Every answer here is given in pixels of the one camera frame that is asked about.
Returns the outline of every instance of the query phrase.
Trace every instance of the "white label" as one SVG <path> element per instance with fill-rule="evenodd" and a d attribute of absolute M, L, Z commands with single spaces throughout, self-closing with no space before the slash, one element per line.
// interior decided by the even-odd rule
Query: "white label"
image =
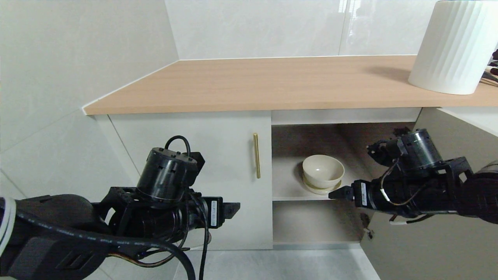
<path fill-rule="evenodd" d="M 211 201 L 211 226 L 216 227 L 216 216 L 218 215 L 218 202 L 216 200 Z"/>
<path fill-rule="evenodd" d="M 362 183 L 362 204 L 367 206 L 367 185 Z"/>

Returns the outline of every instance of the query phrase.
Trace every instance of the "countertop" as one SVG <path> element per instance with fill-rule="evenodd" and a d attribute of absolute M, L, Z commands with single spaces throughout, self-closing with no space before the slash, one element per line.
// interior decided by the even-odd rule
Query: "countertop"
<path fill-rule="evenodd" d="M 498 106 L 498 87 L 449 95 L 408 83 L 415 56 L 181 60 L 84 108 L 87 115 Z"/>

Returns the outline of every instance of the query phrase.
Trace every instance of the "cream bowl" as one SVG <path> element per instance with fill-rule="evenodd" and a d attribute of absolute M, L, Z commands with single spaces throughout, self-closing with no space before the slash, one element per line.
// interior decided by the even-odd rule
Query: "cream bowl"
<path fill-rule="evenodd" d="M 344 176 L 344 165 L 324 154 L 315 154 L 303 161 L 304 176 L 308 182 L 317 188 L 331 188 Z"/>

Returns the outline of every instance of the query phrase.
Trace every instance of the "gray tile floor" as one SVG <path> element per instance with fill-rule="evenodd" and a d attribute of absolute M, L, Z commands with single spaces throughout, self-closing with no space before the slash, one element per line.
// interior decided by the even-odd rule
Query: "gray tile floor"
<path fill-rule="evenodd" d="M 201 252 L 188 252 L 199 276 Z M 179 266 L 174 280 L 186 280 Z M 206 280 L 379 280 L 362 249 L 209 251 Z"/>

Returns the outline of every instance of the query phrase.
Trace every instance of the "plate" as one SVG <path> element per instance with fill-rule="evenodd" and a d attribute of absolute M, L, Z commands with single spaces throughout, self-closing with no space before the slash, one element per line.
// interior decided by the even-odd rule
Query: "plate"
<path fill-rule="evenodd" d="M 309 190 L 309 191 L 311 191 L 312 193 L 316 193 L 316 194 L 319 194 L 319 195 L 327 195 L 327 194 L 329 194 L 329 192 L 334 191 L 334 190 L 340 188 L 342 180 L 339 181 L 339 183 L 337 183 L 335 186 L 330 187 L 330 188 L 326 188 L 326 189 L 315 187 L 314 185 L 312 185 L 308 181 L 308 179 L 306 179 L 306 177 L 304 175 L 303 175 L 303 182 L 304 182 L 304 185 L 306 186 L 306 189 Z"/>

